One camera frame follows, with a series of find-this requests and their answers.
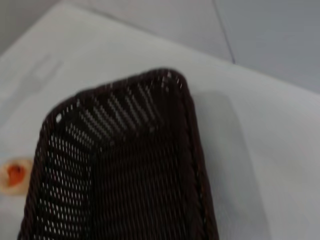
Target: dark brown wicker basket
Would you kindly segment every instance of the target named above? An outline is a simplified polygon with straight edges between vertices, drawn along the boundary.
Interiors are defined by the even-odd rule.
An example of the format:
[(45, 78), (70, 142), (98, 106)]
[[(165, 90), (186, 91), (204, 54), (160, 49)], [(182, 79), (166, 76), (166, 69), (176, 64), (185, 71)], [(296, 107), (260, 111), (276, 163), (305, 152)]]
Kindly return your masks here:
[(44, 120), (19, 240), (218, 240), (194, 104), (160, 69)]

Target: woven bread basket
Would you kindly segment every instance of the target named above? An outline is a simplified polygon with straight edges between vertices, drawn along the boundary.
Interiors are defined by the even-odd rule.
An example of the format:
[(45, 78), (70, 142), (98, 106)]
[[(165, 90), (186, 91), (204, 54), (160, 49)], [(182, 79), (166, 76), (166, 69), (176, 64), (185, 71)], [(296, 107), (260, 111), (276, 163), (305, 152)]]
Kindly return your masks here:
[(43, 122), (19, 240), (218, 240), (185, 78), (82, 91)]

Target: white tablecloth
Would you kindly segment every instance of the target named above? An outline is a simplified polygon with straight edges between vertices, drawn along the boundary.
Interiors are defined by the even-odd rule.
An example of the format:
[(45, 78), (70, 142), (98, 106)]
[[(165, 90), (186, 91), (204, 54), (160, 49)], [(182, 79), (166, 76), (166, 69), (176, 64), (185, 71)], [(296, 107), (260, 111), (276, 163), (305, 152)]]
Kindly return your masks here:
[[(0, 58), (1, 163), (34, 153), (62, 99), (163, 66), (188, 80), (221, 239), (318, 239), (319, 95), (65, 3)], [(0, 196), (1, 239), (23, 205)]]

